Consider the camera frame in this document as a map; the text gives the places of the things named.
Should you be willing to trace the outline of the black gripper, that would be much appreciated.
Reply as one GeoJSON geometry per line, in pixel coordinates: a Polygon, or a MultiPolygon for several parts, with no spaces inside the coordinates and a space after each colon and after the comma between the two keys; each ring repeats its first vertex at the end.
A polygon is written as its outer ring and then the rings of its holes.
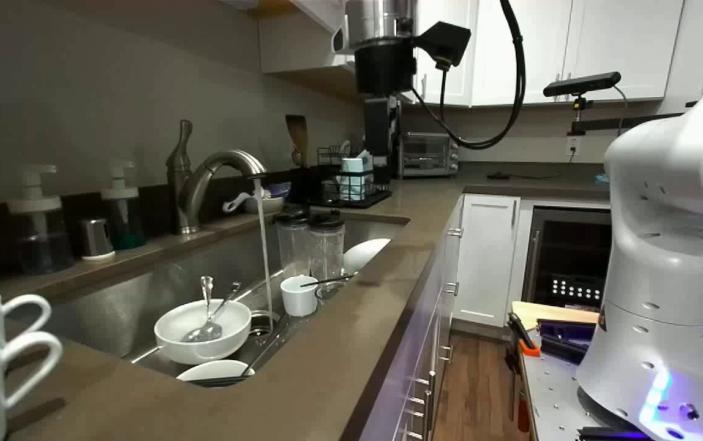
{"type": "Polygon", "coordinates": [[[384,98],[412,87],[413,52],[427,52],[439,68],[459,65],[471,29],[451,21],[418,27],[418,0],[345,0],[345,46],[356,57],[356,86],[384,98]]]}

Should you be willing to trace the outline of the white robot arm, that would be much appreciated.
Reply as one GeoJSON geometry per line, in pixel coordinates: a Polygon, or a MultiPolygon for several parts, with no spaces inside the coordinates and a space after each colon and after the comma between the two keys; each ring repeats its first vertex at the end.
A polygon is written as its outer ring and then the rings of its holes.
{"type": "Polygon", "coordinates": [[[703,96],[606,155],[613,249],[579,387],[653,441],[703,441],[703,96]]]}

